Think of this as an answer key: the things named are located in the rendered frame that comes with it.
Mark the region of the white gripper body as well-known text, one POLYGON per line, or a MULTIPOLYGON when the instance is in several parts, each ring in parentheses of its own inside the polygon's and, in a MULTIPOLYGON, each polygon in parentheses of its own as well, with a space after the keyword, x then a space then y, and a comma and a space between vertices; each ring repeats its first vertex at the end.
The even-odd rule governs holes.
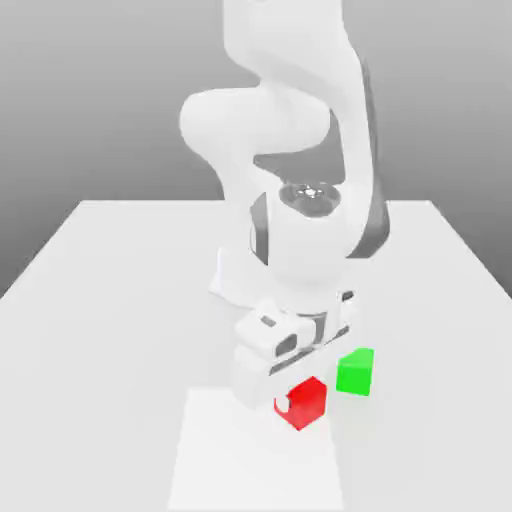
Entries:
POLYGON ((351 326, 345 325, 332 339, 274 361, 238 344, 231 366, 234 396, 246 407, 256 409, 271 399, 286 395, 312 376, 323 378, 340 356, 355 349, 352 331, 351 326))

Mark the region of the small red cube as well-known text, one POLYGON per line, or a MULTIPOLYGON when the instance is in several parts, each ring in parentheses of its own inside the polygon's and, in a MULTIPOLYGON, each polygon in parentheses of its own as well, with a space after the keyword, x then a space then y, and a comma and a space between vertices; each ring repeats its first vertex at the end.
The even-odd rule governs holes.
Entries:
POLYGON ((314 376, 292 388, 285 397, 287 410, 277 399, 274 400, 274 410, 297 431, 325 414, 327 386, 314 376))

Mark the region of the small green cube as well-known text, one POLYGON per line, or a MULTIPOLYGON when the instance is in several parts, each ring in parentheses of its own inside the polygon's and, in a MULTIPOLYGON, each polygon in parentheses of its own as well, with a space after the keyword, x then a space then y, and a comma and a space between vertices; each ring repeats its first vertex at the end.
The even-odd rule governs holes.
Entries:
POLYGON ((337 363, 336 390, 369 396, 372 384, 374 350, 358 348, 337 363))

